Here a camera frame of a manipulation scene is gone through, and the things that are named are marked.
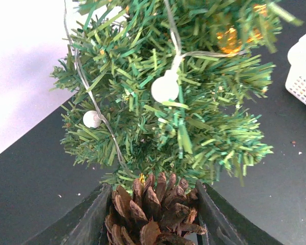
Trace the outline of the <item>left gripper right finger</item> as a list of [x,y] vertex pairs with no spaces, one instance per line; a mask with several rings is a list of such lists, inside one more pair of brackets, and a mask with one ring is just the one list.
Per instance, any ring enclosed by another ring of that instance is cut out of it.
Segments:
[[198,244],[282,245],[257,227],[210,185],[196,181],[199,224],[207,233],[197,237]]

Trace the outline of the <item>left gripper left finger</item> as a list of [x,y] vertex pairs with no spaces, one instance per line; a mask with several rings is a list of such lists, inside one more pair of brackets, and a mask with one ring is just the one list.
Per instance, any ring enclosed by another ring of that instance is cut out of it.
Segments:
[[108,244],[104,222],[111,194],[111,185],[99,184],[65,216],[24,244]]

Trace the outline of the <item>white perforated plastic basket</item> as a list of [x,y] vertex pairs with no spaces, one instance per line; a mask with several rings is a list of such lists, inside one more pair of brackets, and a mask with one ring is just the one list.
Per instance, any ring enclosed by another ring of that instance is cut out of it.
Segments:
[[306,34],[288,51],[290,69],[285,88],[306,105]]

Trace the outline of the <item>gold gift box ornament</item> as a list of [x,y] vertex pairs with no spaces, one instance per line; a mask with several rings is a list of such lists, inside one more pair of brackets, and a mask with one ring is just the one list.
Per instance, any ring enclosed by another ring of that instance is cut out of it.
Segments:
[[[253,10],[264,17],[267,16],[266,4],[254,4]],[[238,53],[242,47],[242,41],[234,26],[229,27],[224,32],[218,32],[216,37],[219,49],[225,54],[234,55],[235,53]]]

